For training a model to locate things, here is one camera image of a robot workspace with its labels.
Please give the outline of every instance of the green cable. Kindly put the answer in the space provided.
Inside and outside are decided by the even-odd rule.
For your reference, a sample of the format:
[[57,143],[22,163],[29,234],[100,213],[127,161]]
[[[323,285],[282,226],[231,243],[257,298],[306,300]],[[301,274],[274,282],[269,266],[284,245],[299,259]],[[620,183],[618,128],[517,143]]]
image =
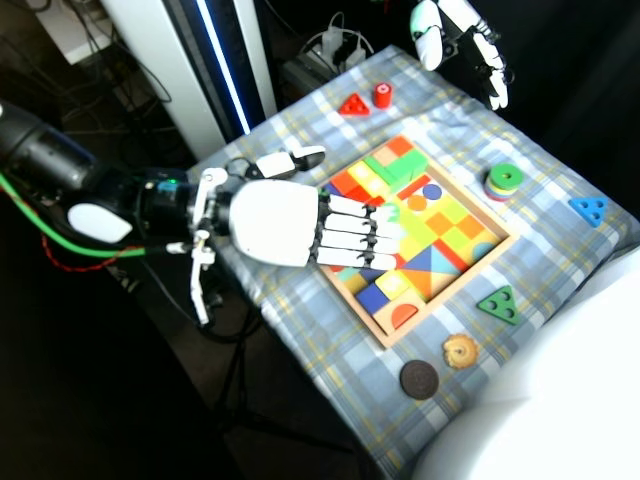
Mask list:
[[53,230],[49,225],[44,223],[38,215],[35,214],[31,208],[20,198],[18,192],[13,188],[13,185],[9,183],[9,181],[5,178],[5,176],[0,173],[0,186],[9,194],[13,203],[16,204],[22,213],[31,220],[36,227],[38,227],[42,233],[44,233],[51,240],[56,242],[61,247],[66,248],[67,250],[71,250],[74,253],[79,255],[86,255],[88,257],[99,257],[99,258],[111,258],[116,255],[119,257],[139,257],[145,255],[147,252],[144,248],[134,248],[126,251],[118,251],[118,250],[93,250],[91,248],[79,247],[78,245],[71,243],[69,240],[64,238],[62,235],[58,234],[55,230]]

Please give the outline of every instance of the orange circle block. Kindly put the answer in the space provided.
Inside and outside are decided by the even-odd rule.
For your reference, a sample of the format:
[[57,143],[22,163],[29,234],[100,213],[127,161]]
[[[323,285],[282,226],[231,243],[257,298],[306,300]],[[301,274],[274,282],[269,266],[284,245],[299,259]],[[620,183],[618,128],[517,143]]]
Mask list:
[[418,307],[410,303],[398,305],[391,314],[391,325],[397,330],[400,325],[413,317],[417,312]]
[[414,212],[421,212],[425,208],[427,208],[427,199],[422,195],[411,195],[407,199],[407,205]]

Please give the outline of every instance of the green triangle toy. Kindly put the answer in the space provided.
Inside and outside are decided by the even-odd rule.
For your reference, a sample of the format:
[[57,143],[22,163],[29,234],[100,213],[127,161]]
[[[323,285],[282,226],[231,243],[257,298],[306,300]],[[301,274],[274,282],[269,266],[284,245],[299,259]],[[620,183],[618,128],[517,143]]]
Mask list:
[[511,325],[520,323],[516,302],[513,300],[513,290],[511,290],[510,285],[493,292],[478,304],[478,308]]

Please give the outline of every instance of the plaid tablecloth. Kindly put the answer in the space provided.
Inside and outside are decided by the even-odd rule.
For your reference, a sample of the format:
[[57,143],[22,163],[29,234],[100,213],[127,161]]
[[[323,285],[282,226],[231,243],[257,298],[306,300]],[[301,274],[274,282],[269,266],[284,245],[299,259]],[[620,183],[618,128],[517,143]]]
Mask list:
[[[393,106],[372,107],[367,117],[345,118],[337,109],[360,93],[371,104],[376,83],[390,82]],[[282,147],[321,144],[324,163],[294,177],[320,185],[390,137],[404,133],[520,231],[521,238],[444,306],[393,348],[383,350],[317,267],[278,268],[241,255],[228,240],[222,254],[264,318],[291,349],[320,391],[392,477],[465,405],[549,319],[587,276],[612,253],[640,242],[640,225],[609,201],[599,228],[590,227],[567,204],[572,197],[601,196],[595,187],[521,132],[388,47],[295,105],[256,127],[191,171],[195,180],[210,166],[242,155],[255,159]],[[506,204],[482,193],[488,168],[509,161],[526,180]],[[513,286],[523,321],[518,326],[490,317],[476,303],[506,284]],[[477,365],[454,371],[444,363],[443,341],[471,335],[481,352]],[[440,375],[427,401],[406,396],[398,381],[409,360],[431,363]]]

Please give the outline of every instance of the light strip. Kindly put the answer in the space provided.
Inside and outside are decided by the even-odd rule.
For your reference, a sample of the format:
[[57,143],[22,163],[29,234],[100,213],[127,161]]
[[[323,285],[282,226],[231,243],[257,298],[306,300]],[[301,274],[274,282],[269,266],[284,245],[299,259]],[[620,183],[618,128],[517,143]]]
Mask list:
[[196,4],[198,5],[198,10],[200,10],[200,16],[204,21],[204,27],[209,34],[209,40],[211,40],[211,46],[213,47],[213,51],[216,54],[216,59],[218,60],[218,64],[220,65],[220,70],[222,70],[222,76],[224,77],[224,81],[227,84],[229,93],[231,94],[231,100],[233,100],[233,105],[236,108],[236,113],[238,114],[238,118],[240,119],[240,123],[242,124],[242,130],[244,130],[245,135],[248,135],[251,129],[249,128],[249,124],[247,123],[247,117],[244,115],[244,110],[242,109],[242,104],[240,103],[240,97],[238,97],[236,86],[233,83],[233,78],[231,77],[231,72],[229,71],[227,60],[224,58],[224,52],[222,51],[220,40],[218,40],[218,34],[216,33],[216,29],[213,26],[211,12],[209,12],[209,7],[207,6],[207,2],[205,0],[196,0]]

